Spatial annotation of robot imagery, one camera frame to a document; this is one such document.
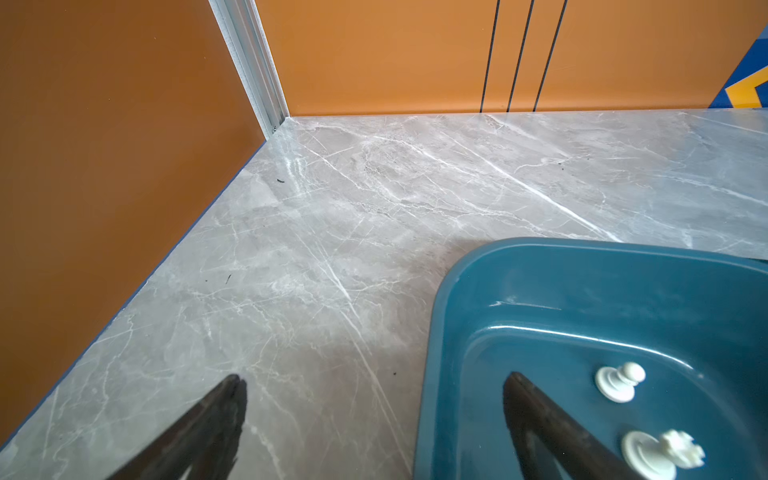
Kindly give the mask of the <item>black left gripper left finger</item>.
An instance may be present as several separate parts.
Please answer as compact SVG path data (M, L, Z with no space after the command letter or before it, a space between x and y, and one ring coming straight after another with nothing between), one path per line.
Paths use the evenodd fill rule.
M226 376L112 479L226 479L235 463L247 384Z

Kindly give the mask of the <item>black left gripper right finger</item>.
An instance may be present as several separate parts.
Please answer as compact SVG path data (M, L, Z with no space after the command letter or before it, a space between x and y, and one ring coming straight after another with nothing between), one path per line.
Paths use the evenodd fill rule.
M640 477L520 372L504 382L503 412L525 479Z

